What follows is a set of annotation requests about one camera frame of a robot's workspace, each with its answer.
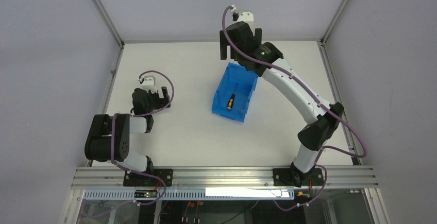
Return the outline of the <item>black yellow handled screwdriver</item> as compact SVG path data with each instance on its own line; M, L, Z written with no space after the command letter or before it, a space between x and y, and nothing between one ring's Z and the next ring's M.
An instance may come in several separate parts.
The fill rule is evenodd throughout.
M235 97L236 97L236 91L238 89L238 85L239 84L237 83L236 86L234 87L234 90L233 90L233 92L231 94L231 97L230 97L230 99L229 99L229 101L227 103L227 109L228 110L231 110L233 108L234 100L235 100Z

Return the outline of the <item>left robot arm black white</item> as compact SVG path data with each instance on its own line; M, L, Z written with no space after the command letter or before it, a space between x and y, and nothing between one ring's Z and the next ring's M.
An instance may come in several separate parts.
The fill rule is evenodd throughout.
M154 175L151 158L130 149L130 135L151 132L154 125L151 113L171 106L167 87L160 91L136 88L132 93L132 105L129 114L93 117L84 147L85 156L89 160L111 162L126 171Z

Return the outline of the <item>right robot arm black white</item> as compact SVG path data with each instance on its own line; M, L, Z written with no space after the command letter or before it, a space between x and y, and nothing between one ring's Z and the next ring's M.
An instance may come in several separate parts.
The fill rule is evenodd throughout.
M288 182L300 187L313 172L322 146L338 128L344 107L319 97L292 70L283 53L270 42L261 43L246 22L223 25L220 40L222 60L227 59L226 46L230 46L231 58L272 84L307 123L297 135L301 145L290 165Z

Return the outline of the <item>blue plastic storage bin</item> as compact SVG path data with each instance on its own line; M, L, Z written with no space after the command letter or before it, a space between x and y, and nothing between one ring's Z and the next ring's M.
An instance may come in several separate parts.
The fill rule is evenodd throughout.
M257 81L258 75L255 72L247 71L245 67L238 64L228 63L213 97L212 113L241 123L244 122ZM227 103L237 83L239 85L234 105L231 110L228 110Z

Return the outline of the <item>small green circuit board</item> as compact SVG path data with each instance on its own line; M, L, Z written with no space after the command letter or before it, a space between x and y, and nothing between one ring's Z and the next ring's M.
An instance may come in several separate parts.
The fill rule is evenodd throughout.
M157 190L137 190L134 193L135 199L157 198L157 197L158 197Z

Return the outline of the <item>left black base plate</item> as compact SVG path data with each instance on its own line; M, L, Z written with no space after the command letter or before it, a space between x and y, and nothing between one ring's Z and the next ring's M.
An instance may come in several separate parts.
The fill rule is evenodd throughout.
M162 179L165 185L170 187L173 184L173 172L174 170L170 168L155 168L154 176ZM123 179L124 187L152 187L156 186L158 183L162 186L162 183L158 179L133 173L125 173Z

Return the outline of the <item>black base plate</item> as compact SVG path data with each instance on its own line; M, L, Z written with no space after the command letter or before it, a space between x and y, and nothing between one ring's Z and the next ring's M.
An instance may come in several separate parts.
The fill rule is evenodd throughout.
M324 182L322 169L317 167L311 169L303 176L292 174L289 168L273 168L272 173L275 186L322 186Z
M165 185L170 187L173 184L173 172L174 170L170 168L155 168L154 176L162 179ZM156 186L158 183L162 186L162 183L158 179L133 173L125 173L123 179L124 187L152 187Z

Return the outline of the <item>right aluminium frame post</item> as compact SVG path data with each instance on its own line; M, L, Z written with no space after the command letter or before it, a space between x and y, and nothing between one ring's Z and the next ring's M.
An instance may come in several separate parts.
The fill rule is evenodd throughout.
M322 61L323 61L324 67L325 67L325 71L326 71L326 74L328 76L328 81L330 84L331 92L332 92L333 97L334 97L334 101L341 102L341 103L343 103L342 96L341 96L341 90L339 87L337 76L335 75L333 64L331 62L331 59L329 58L328 42L330 41L330 38L333 35L335 28L340 24L341 18L344 15L344 13L346 12L347 6L349 5L350 2L351 2L351 0L341 0L339 6L337 7L337 9L336 9L328 27L327 27L327 29L323 33L320 40L317 42L318 48L320 51L320 55L322 57ZM349 131L348 128L344 127L342 124L340 124L340 126L342 127L343 133L345 135L349 152L351 152L351 153L357 152L357 144L356 144L354 135ZM354 166L362 165L362 159L355 158L352 156L350 156L350 158L351 158L352 164Z

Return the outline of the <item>aluminium frame post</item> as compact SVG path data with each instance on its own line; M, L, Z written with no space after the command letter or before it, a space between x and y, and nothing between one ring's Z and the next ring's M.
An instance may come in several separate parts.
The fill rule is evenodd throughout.
M328 76L328 81L330 84L331 92L332 92L333 97L334 97L334 101L341 102L341 103L343 103L342 96L341 96L341 90L339 87L337 76L335 75L333 64L331 62L331 59L329 58L328 42L330 41L330 38L333 35L335 28L340 24L341 18L344 15L344 13L346 12L347 6L349 5L350 2L351 2L351 0L341 0L339 6L337 7L337 9L336 9L328 27L327 27L327 29L323 33L320 40L317 42L318 48L320 51L320 55L322 57L322 61L323 61L324 67L325 67L325 71L326 71L326 74ZM349 131L348 128L344 127L342 124L340 124L340 126L342 127L343 133L345 135L349 152L351 152L351 153L357 152L357 144L356 144L354 135ZM355 158L352 156L350 156L350 158L351 158L352 164L354 166L362 165L362 159Z
M99 14L103 24L106 26L107 30L110 32L113 40L116 43L116 54L115 54L116 58L110 67L110 81L109 81L109 85L108 85L107 89L105 90L104 102L103 102L102 107L100 109L101 113L104 114L108 110L110 97L112 94L113 86L115 83L115 79L116 79L117 71L119 68L121 56L123 54L123 50L125 47L125 43L124 43L122 37L120 36L120 33L116 29L116 26L113 23L113 21L109 15L107 9L105 8L102 0L91 0L91 2L93 4L93 6L95 7L97 13Z

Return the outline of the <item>left aluminium frame post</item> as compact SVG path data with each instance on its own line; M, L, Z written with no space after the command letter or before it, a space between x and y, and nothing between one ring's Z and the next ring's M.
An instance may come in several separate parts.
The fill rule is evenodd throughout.
M103 24L106 26L107 30L110 32L113 40L116 43L116 54L115 54L116 58L110 67L110 81L109 81L109 85L108 85L107 89L105 90L104 102L103 102L102 107L100 109L101 113L104 114L108 110L110 97L112 94L113 86L115 83L115 79L116 79L117 71L119 68L121 56L123 54L123 50L125 47L125 43L124 43L122 37L120 36L120 33L116 29L116 26L113 23L113 21L109 15L107 9L105 8L102 0L91 0L91 2L93 4L93 6L95 7L97 13L99 14Z

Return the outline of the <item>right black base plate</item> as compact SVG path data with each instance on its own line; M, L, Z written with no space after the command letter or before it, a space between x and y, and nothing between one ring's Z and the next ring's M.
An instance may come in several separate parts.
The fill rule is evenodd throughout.
M322 186L324 182L322 169L317 167L311 169L303 176L292 174L289 168L273 168L272 173L275 186Z

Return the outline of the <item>aluminium front rail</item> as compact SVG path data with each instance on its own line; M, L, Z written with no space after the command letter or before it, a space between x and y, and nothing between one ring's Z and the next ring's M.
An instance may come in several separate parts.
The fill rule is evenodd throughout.
M277 188L284 173L275 174L272 166L257 167L173 167L169 173L156 168L156 175L170 189L203 189L207 187ZM79 167L76 169L72 189L122 189L129 180L128 174L115 167ZM316 169L310 176L312 186L326 180L326 188L353 189L378 188L371 166L334 165Z

